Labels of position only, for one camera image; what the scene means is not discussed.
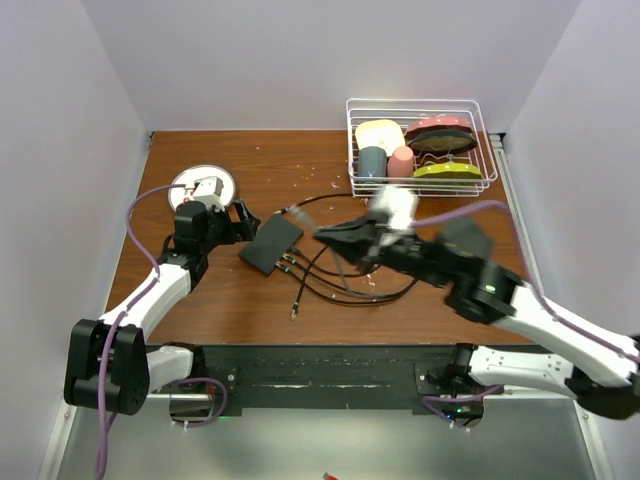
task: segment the yellow plate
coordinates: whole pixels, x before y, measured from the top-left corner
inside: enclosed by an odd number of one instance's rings
[[[372,120],[364,122],[356,128],[358,149],[380,147],[390,157],[396,148],[405,144],[402,128],[393,120]]]
[[[413,172],[413,178],[482,178],[480,169],[467,163],[427,165]]]

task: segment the wire basket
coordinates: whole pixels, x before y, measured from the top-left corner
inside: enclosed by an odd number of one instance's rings
[[[456,162],[474,165],[482,178],[392,178],[358,177],[358,145],[355,131],[358,125],[371,120],[389,119],[406,131],[407,127],[423,118],[455,116],[464,118],[472,128],[478,146],[458,155],[434,156],[416,154],[414,170],[430,163]],[[349,178],[355,197],[368,197],[387,183],[413,190],[420,197],[477,197],[498,178],[496,160],[489,135],[482,120],[480,106],[473,100],[374,100],[351,98],[347,100],[349,128]]]

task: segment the white wall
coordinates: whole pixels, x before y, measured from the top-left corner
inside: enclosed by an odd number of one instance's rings
[[[344,128],[344,101],[524,103],[579,0],[83,0],[153,129]]]
[[[0,2],[0,478],[35,478],[102,313],[145,132],[77,0]]]
[[[640,2],[583,0],[507,147],[545,291],[640,333]],[[620,480],[640,472],[640,418],[600,422]]]

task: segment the black bracket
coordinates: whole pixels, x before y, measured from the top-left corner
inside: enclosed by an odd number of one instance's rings
[[[426,380],[438,385],[443,391],[450,392],[453,396],[474,393],[478,388],[482,388],[469,375],[471,356],[477,348],[477,345],[470,343],[456,344],[449,363],[445,367],[428,371]]]
[[[640,336],[631,337],[640,342]],[[591,380],[582,370],[573,369],[565,384],[576,394],[576,402],[585,410],[612,420],[625,420],[640,412],[640,375],[629,377],[627,387],[603,387]]]
[[[64,400],[69,405],[98,408],[98,376],[102,348],[110,325],[80,320],[71,331]],[[134,415],[149,391],[149,367],[142,330],[119,327],[106,373],[107,411]]]

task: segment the gray floor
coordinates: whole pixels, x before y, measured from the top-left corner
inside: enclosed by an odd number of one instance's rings
[[[471,433],[402,411],[246,410],[190,429],[148,400],[109,436],[107,479],[592,479],[572,402],[488,399]],[[92,478],[97,414],[78,411],[59,479]]]

